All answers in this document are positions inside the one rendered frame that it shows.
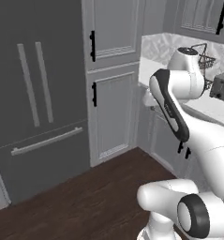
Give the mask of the grey tall cabinet door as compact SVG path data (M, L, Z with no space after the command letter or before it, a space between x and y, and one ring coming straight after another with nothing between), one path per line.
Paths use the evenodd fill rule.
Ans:
M82 0L85 61L88 71L136 62L140 58L145 0ZM96 62L91 31L95 31Z
M91 166L132 149L136 142L139 63L107 67L86 75ZM93 103L97 83L97 106Z

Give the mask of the dark grey toaster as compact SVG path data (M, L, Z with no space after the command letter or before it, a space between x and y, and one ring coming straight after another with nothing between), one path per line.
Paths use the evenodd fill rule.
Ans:
M224 101L224 72L215 76L210 97Z

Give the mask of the grey base cabinet run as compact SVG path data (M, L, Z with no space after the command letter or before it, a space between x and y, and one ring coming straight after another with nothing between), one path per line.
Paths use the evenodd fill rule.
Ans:
M150 108L144 105L142 99L145 92L146 89L141 86L138 146L177 178L191 179L200 192L210 191L195 156L189 154L186 157L185 146L178 153L180 142L173 135L159 107Z

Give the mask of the dark grey fridge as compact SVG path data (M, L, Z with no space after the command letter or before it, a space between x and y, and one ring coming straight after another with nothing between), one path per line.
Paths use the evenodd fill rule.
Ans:
M81 0L0 0L0 173L10 200L89 167Z

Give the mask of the grey wall cabinet door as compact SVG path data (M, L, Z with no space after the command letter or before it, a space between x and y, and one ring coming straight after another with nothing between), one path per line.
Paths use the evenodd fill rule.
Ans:
M223 2L224 0L179 0L175 33L224 44L224 27L216 35Z

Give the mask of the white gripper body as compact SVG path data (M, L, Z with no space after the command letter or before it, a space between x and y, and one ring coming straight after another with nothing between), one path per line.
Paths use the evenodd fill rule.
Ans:
M145 90L142 101L146 107L155 107L157 105L157 101L154 99L149 88Z

